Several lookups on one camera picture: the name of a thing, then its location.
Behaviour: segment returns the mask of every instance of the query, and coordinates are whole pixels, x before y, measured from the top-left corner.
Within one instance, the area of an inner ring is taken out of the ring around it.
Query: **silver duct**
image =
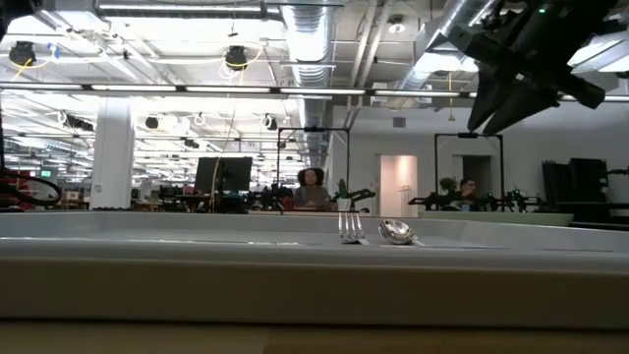
[[[287,28],[291,60],[305,63],[326,61],[330,52],[333,9],[321,6],[282,6],[281,11]],[[299,87],[322,88],[329,85],[330,69],[295,66],[293,76]],[[325,100],[303,99],[300,103],[302,126],[329,127],[331,119],[326,112],[327,106]],[[311,166],[322,167],[326,148],[321,143],[329,140],[328,134],[305,134],[305,137]]]
[[[102,17],[270,20],[282,22],[277,7],[213,6],[212,2],[157,2],[152,0],[100,0],[96,14]]]
[[[424,24],[417,35],[415,54],[417,62],[397,85],[397,89],[421,89],[432,74],[422,70],[421,59],[424,53],[436,45],[447,41],[447,36],[457,24],[472,25],[493,5],[495,0],[450,0],[446,3],[443,16]],[[387,107],[399,108],[402,100],[392,98],[385,104]]]

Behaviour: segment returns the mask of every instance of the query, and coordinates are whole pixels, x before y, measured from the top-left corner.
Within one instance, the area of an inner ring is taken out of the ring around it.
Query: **silver spoon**
[[[409,225],[402,221],[394,219],[384,219],[381,221],[377,229],[380,232],[380,235],[382,235],[382,237],[384,237],[386,241],[393,245],[425,246],[425,244],[417,240],[417,234],[415,233],[415,230],[413,230]]]

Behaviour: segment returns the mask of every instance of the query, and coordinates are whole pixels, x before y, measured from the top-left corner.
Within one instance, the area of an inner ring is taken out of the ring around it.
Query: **metal frame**
[[[345,176],[345,183],[347,185],[347,189],[349,190],[350,188],[350,130],[346,129],[346,128],[313,128],[313,127],[309,127],[309,128],[278,128],[277,129],[277,175],[275,177],[275,182],[279,184],[279,164],[280,164],[280,152],[281,152],[281,148],[280,145],[282,143],[282,132],[305,132],[305,133],[323,133],[323,132],[345,132],[345,135],[347,136],[347,144],[345,145],[347,147],[347,152],[346,152],[346,156],[347,156],[347,161],[346,161],[346,165],[347,165],[347,173]]]
[[[504,201],[504,138],[501,134],[477,134],[477,133],[437,133],[434,135],[434,192],[439,193],[439,137],[456,137],[457,139],[477,139],[477,138],[497,138],[500,146],[499,158],[500,158],[500,197]]]
[[[227,96],[251,98],[293,97],[295,95],[321,99],[329,96],[378,96],[378,97],[444,97],[474,99],[473,91],[451,90],[402,90],[374,88],[279,88],[251,86],[193,86],[193,85],[135,85],[135,84],[68,84],[68,83],[12,83],[0,82],[1,90],[28,90],[39,92],[57,92],[65,94],[93,94],[101,96]],[[559,94],[558,101],[575,102],[577,99],[568,94]],[[629,95],[607,95],[605,102],[629,103]]]

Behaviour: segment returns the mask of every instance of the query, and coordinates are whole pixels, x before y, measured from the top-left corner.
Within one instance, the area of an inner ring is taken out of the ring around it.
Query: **silver fork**
[[[356,213],[356,223],[354,223],[354,213],[351,211],[338,213],[338,235],[342,244],[369,244],[365,238],[361,218]]]

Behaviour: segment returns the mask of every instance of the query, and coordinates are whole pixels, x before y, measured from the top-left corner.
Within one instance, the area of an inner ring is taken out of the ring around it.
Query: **yellow cable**
[[[260,55],[262,55],[262,51],[264,51],[264,46],[262,44],[259,45],[259,51],[257,52],[257,55],[254,59],[248,61],[247,63],[244,64],[234,64],[234,63],[230,63],[227,61],[227,51],[223,52],[223,62],[225,63],[225,65],[230,66],[230,67],[234,67],[234,68],[242,68],[245,66],[248,66],[250,64],[253,64],[257,61],[257,59],[260,57]]]
[[[243,85],[244,77],[245,77],[245,71],[243,70],[243,71],[240,72],[240,86]],[[227,149],[227,144],[229,144],[229,138],[231,136],[232,129],[234,127],[235,118],[236,118],[236,104],[234,104],[234,111],[232,113],[231,122],[229,123],[229,130],[227,131],[227,138],[225,139],[225,144],[223,144],[223,149],[218,154],[218,158],[216,159],[216,164],[214,165],[214,173],[213,173],[213,176],[212,176],[212,190],[210,191],[210,195],[209,195],[209,206],[212,208],[212,210],[214,210],[214,192],[215,192],[215,188],[214,187],[215,187],[215,184],[216,184],[216,175],[218,174],[218,166],[219,166],[219,163],[220,163],[220,159],[223,156],[223,153]]]
[[[31,61],[32,61],[32,59],[31,59],[31,58],[29,58],[29,59],[27,60],[27,63],[26,63],[25,65],[23,65],[23,66],[21,66],[21,67],[20,67],[20,71],[18,71],[18,74],[16,74],[16,76],[14,76],[14,77],[13,77],[13,79],[11,79],[11,81],[12,81],[12,82],[13,82],[13,81],[15,81],[15,80],[16,80],[16,79],[17,79],[17,78],[18,78],[18,77],[22,74],[22,72],[24,71],[24,69],[26,69],[26,68],[27,68],[27,66],[30,64],[30,62],[31,62]]]
[[[18,68],[24,68],[24,69],[27,69],[27,70],[30,70],[30,69],[39,69],[39,68],[43,68],[43,67],[45,67],[46,65],[50,64],[50,62],[51,62],[51,61],[55,58],[55,47],[54,47],[54,46],[52,47],[52,50],[51,50],[51,51],[52,51],[52,53],[50,54],[50,57],[48,58],[48,60],[46,60],[46,61],[45,61],[44,63],[42,63],[42,64],[35,65],[35,66],[31,66],[31,67],[26,67],[26,65],[28,65],[28,64],[29,64],[30,60],[29,60],[29,61],[28,61],[28,62],[27,62],[24,66],[22,66],[22,65],[20,65],[20,64],[16,64],[16,63],[14,63],[14,62],[13,62],[13,60],[9,60],[9,61],[11,62],[11,64],[13,64],[14,66],[17,66]]]

